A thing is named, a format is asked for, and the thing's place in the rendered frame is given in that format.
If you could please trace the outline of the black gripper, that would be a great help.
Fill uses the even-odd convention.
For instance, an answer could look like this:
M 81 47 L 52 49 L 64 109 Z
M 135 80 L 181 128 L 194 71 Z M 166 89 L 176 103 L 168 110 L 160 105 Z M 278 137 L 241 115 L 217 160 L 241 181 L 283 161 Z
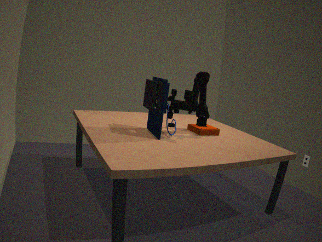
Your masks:
M 173 118 L 173 101 L 175 99 L 175 96 L 177 95 L 177 90 L 176 89 L 172 89 L 172 96 L 169 96 L 168 97 L 168 101 L 171 101 L 171 105 L 169 106 L 169 112 L 168 112 L 168 118 L 169 119 L 172 119 Z M 180 104 L 180 108 L 181 110 L 183 110 L 183 106 L 184 106 L 184 101 L 181 101 L 181 100 L 175 100 L 175 101 L 179 101 L 181 102 Z

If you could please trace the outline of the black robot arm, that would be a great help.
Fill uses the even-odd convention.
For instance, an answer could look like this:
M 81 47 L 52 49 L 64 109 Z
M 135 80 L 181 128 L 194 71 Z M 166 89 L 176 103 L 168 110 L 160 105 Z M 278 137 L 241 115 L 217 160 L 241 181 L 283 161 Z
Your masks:
M 197 126 L 207 127 L 206 122 L 210 117 L 208 107 L 206 105 L 206 86 L 209 78 L 209 73 L 200 71 L 194 79 L 193 90 L 185 90 L 183 110 L 189 111 L 189 114 L 192 113 L 192 111 L 196 111 L 196 117 L 198 117 Z M 181 102 L 174 100 L 172 107 L 174 113 L 179 113 L 179 110 L 181 109 L 179 107 L 180 104 Z

